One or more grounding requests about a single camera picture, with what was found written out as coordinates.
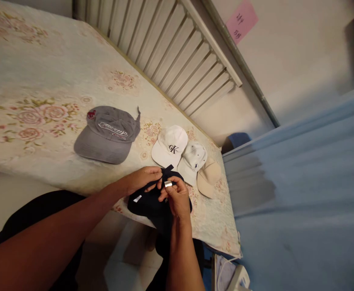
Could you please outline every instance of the hand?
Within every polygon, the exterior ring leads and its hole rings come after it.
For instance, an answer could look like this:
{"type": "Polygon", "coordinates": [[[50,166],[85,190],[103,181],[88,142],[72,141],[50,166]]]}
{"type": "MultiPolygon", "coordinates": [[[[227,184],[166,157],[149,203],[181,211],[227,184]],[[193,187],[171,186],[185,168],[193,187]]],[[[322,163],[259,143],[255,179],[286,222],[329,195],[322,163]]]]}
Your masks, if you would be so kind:
{"type": "Polygon", "coordinates": [[[169,205],[172,214],[180,220],[189,220],[190,222],[189,192],[184,181],[175,176],[168,178],[168,181],[175,182],[177,185],[164,187],[161,190],[158,201],[161,202],[169,197],[169,205]]]}
{"type": "MultiPolygon", "coordinates": [[[[160,167],[143,167],[127,176],[124,176],[113,184],[115,188],[117,187],[121,191],[124,197],[131,195],[151,181],[160,180],[161,177],[162,171],[160,167]]],[[[159,189],[161,188],[162,182],[160,181],[158,182],[158,184],[160,184],[159,189]]]]}

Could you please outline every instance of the bed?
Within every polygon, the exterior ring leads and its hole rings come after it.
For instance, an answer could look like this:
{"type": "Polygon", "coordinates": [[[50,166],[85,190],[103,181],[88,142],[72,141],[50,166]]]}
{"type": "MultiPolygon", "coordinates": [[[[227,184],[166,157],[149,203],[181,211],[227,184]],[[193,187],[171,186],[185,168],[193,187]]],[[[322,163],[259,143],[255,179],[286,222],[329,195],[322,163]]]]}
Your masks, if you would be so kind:
{"type": "MultiPolygon", "coordinates": [[[[91,195],[140,167],[162,128],[177,124],[222,168],[216,199],[188,186],[193,237],[240,257],[220,149],[111,42],[85,22],[0,1],[0,171],[91,195]],[[73,144],[89,109],[109,105],[137,116],[141,131],[119,165],[82,158],[73,144]]],[[[114,211],[153,226],[128,211],[114,211]]]]}

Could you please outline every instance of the radiator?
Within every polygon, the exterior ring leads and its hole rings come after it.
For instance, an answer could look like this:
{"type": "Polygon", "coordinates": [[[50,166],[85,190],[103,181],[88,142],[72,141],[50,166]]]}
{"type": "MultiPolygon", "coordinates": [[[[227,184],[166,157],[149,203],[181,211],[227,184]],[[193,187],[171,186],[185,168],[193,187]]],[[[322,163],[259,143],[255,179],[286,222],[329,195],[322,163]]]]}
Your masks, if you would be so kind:
{"type": "Polygon", "coordinates": [[[180,1],[76,0],[75,7],[193,119],[235,86],[180,1]]]}

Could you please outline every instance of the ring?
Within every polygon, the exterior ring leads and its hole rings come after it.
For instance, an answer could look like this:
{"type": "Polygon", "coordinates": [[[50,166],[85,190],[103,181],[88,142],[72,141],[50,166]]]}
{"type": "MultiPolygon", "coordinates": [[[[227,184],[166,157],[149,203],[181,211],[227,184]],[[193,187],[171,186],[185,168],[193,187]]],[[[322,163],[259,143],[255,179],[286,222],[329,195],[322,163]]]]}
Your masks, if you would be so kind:
{"type": "Polygon", "coordinates": [[[173,183],[171,181],[165,181],[165,188],[172,186],[173,183]]]}

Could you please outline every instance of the white baseball cap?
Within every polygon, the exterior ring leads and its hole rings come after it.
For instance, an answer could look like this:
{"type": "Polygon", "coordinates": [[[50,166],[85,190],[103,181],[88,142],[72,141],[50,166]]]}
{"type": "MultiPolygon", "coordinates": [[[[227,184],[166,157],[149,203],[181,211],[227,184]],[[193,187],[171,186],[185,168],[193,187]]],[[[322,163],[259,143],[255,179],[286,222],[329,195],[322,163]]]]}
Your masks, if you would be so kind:
{"type": "Polygon", "coordinates": [[[187,143],[188,135],[182,127],[172,125],[162,129],[153,146],[152,158],[164,168],[172,164],[176,169],[187,143]]]}
{"type": "Polygon", "coordinates": [[[185,182],[196,186],[197,172],[208,158],[207,150],[197,141],[189,141],[177,167],[185,182]]]}
{"type": "Polygon", "coordinates": [[[215,197],[215,184],[220,178],[221,168],[219,164],[209,157],[198,172],[197,188],[201,194],[213,199],[215,197]]]}

